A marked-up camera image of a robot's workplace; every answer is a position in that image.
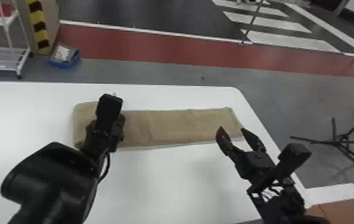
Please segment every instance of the beige towel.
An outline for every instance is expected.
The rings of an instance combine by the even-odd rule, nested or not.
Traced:
[[[85,139],[85,128],[95,119],[97,102],[75,106],[73,142],[79,148]],[[231,108],[205,110],[123,111],[126,117],[124,141],[119,147],[152,147],[215,141],[220,126],[232,138],[242,136],[241,123]]]

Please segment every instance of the white table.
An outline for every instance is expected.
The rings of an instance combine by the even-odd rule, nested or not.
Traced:
[[[47,143],[71,145],[74,105],[97,100],[103,93],[123,98],[124,110],[231,107],[278,161],[278,147],[235,88],[0,82],[0,186],[18,162]],[[237,145],[249,149],[245,142]],[[352,184],[305,189],[296,175],[293,179],[307,206],[354,198]],[[120,149],[112,155],[110,173],[99,185],[86,223],[236,223],[259,219],[246,194],[249,186],[216,143],[150,151]],[[7,223],[17,210],[15,203],[0,196],[0,223]]]

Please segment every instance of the gray floor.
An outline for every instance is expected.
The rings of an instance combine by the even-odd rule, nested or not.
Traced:
[[[23,81],[234,86],[247,98],[280,148],[290,135],[327,139],[330,118],[339,132],[354,125],[354,78],[111,60],[82,60],[70,69],[34,57]],[[17,80],[0,71],[0,80]],[[354,165],[334,148],[307,145],[313,152],[297,174],[306,187],[354,183]]]

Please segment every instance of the crosswalk stripe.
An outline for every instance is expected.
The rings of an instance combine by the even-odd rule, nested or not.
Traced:
[[[343,40],[346,43],[348,43],[350,46],[354,47],[354,38],[352,38],[351,36],[345,34],[341,30],[339,30],[339,29],[333,27],[332,25],[326,23],[325,21],[321,20],[320,18],[314,16],[313,14],[311,14],[310,12],[304,10],[303,8],[299,7],[298,5],[289,4],[289,3],[285,3],[285,5],[290,7],[292,10],[296,11],[297,13],[301,14],[302,16],[312,20],[318,26],[326,29],[327,31],[329,31],[330,33],[335,35],[336,37],[340,38],[341,40]]]
[[[268,2],[268,1],[266,1],[266,0],[264,0],[263,3],[264,3],[265,5],[270,5],[270,2]]]
[[[260,25],[260,26],[274,27],[274,28],[279,28],[284,30],[294,30],[294,31],[300,31],[305,33],[312,33],[312,31],[308,30],[300,23],[289,22],[284,20],[274,20],[271,18],[256,17],[253,24]]]
[[[237,4],[236,2],[226,1],[226,0],[212,0],[216,5],[228,8],[235,8],[238,10],[246,10],[255,12],[257,10],[257,5],[247,5],[247,4]],[[270,15],[278,15],[282,17],[288,17],[284,12],[268,7],[261,7],[259,9],[260,13],[270,14]]]
[[[245,15],[239,13],[231,13],[227,11],[223,11],[223,13],[231,20],[237,23],[250,23],[253,16],[252,15]],[[299,32],[306,32],[312,33],[310,30],[302,26],[300,23],[294,23],[284,20],[274,20],[271,18],[263,18],[263,17],[256,17],[255,21],[253,22],[254,25],[258,26],[266,26],[266,27],[273,27],[277,29],[284,29],[284,30],[294,30]]]
[[[311,49],[317,51],[340,52],[326,41],[316,39],[297,38],[294,36],[263,33],[257,31],[249,31],[247,38],[254,43],[262,43],[266,45],[286,46],[291,48]]]
[[[223,13],[233,22],[237,23],[250,23],[253,16],[252,15],[244,15],[239,13],[231,13],[223,11]]]

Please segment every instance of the tripod leg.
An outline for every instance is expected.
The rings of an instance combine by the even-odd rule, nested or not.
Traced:
[[[346,140],[347,149],[349,150],[349,144],[350,144],[349,136],[346,136],[345,140]]]
[[[310,139],[310,138],[301,138],[296,136],[290,136],[290,138],[295,140],[300,140],[300,141],[306,141],[306,142],[317,142],[317,140]]]
[[[336,119],[335,118],[331,118],[331,125],[333,127],[333,138],[331,140],[333,142],[335,142],[336,137],[337,137],[337,126],[336,126]]]

